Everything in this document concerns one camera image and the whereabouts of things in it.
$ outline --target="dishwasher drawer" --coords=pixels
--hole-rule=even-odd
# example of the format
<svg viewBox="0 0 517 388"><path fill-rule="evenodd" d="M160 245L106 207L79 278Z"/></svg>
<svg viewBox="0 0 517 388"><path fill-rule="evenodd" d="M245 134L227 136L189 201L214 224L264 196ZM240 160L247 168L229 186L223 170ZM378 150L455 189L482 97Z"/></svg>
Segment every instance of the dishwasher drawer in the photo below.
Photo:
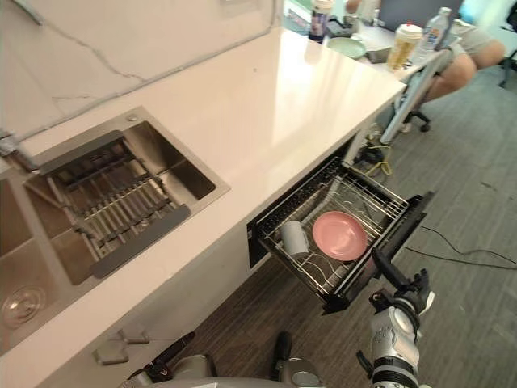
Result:
<svg viewBox="0 0 517 388"><path fill-rule="evenodd" d="M392 259L426 216L424 209L432 196L429 192L404 200L335 157L264 212L255 224L256 235L273 256L325 302L324 311L334 313L345 310L369 280L379 276L372 248ZM316 219L335 210L355 217L368 236L367 250L351 263L326 256L313 240ZM287 221L302 224L309 240L306 257L291 257L283 249L280 227Z"/></svg>

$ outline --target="sink drain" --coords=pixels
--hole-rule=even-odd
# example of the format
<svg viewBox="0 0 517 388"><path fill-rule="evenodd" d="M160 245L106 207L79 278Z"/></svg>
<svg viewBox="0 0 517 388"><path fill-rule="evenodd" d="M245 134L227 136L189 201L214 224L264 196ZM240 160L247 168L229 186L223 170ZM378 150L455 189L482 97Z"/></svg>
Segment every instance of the sink drain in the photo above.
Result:
<svg viewBox="0 0 517 388"><path fill-rule="evenodd" d="M40 287L25 286L12 293L2 306L4 323L17 328L34 318L45 307L45 291Z"/></svg>

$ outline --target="pink plate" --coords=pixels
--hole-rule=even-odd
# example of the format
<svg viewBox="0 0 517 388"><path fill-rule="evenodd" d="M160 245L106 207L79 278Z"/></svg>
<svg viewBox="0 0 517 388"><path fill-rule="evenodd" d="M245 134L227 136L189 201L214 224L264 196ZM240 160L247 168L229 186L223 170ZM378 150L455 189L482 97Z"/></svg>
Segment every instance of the pink plate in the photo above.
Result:
<svg viewBox="0 0 517 388"><path fill-rule="evenodd" d="M341 212L323 213L318 217L314 222L313 237L323 253L340 261L358 259L368 245L359 222Z"/></svg>

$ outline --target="sink basin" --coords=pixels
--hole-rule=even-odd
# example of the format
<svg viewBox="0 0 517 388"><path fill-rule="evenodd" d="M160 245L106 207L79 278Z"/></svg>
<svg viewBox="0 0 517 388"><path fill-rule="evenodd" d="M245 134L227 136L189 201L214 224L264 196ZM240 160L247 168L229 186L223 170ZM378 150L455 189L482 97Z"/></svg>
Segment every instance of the sink basin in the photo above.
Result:
<svg viewBox="0 0 517 388"><path fill-rule="evenodd" d="M143 108L34 162L0 187L0 354L229 190Z"/></svg>
<svg viewBox="0 0 517 388"><path fill-rule="evenodd" d="M59 296L57 283L14 189L16 186L10 180L0 181L0 353L19 342L17 335L7 333L17 332L41 315Z"/></svg>

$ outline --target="white cup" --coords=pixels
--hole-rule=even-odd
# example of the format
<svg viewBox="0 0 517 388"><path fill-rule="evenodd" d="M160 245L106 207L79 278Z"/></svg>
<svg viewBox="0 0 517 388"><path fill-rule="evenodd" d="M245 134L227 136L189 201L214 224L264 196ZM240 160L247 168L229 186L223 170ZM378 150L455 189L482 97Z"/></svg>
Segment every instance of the white cup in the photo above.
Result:
<svg viewBox="0 0 517 388"><path fill-rule="evenodd" d="M309 254L309 241L299 221L287 221L280 227L284 251L293 259Z"/></svg>

